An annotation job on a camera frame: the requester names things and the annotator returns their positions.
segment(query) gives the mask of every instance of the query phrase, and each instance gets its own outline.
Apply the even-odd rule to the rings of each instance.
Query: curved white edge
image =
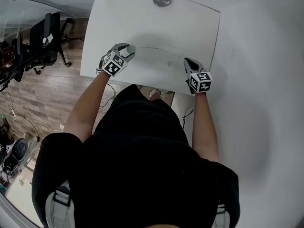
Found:
[[[0,227],[1,228],[37,228],[22,215],[3,195],[0,194]]]

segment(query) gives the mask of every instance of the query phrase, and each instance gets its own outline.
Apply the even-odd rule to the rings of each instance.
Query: person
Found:
[[[92,135],[110,75],[102,71],[41,143],[32,199],[44,226],[46,199],[68,180],[77,227],[209,228],[218,205],[239,218],[238,176],[220,164],[207,97],[195,95],[192,148],[174,111],[154,90],[130,85]]]

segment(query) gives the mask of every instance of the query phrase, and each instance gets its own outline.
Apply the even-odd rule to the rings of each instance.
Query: shoe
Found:
[[[162,90],[162,89],[153,89],[150,91],[149,93],[149,97],[151,98],[151,96],[154,94],[154,93],[159,93],[160,95],[163,95],[165,93],[169,92],[168,90]]]

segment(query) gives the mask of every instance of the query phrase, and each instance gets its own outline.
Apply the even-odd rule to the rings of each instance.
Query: office chair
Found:
[[[22,43],[20,34],[17,39],[12,41],[11,46],[2,43],[2,46],[0,45],[1,51],[4,50],[3,47],[6,47],[6,49],[8,46],[13,47],[15,58],[10,61],[9,67],[5,65],[1,67],[0,65],[0,92],[8,87],[11,79],[14,78],[17,82],[20,82],[24,70],[34,69],[36,74],[40,74],[40,70],[36,68],[43,69],[45,66],[53,65],[57,60],[58,52],[64,64],[67,67],[71,66],[71,62],[66,62],[61,43],[76,39],[84,41],[84,38],[68,38],[67,35],[64,35],[67,24],[72,22],[72,19],[67,18],[62,28],[60,28],[60,14],[48,13],[44,20],[31,28],[29,45]]]

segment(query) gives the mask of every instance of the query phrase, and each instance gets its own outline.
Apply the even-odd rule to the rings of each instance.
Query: white table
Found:
[[[95,77],[101,56],[129,43],[137,47],[135,58],[113,80],[190,94],[183,58],[209,69],[218,28],[218,12],[188,0],[165,8],[152,0],[95,0],[80,74]]]

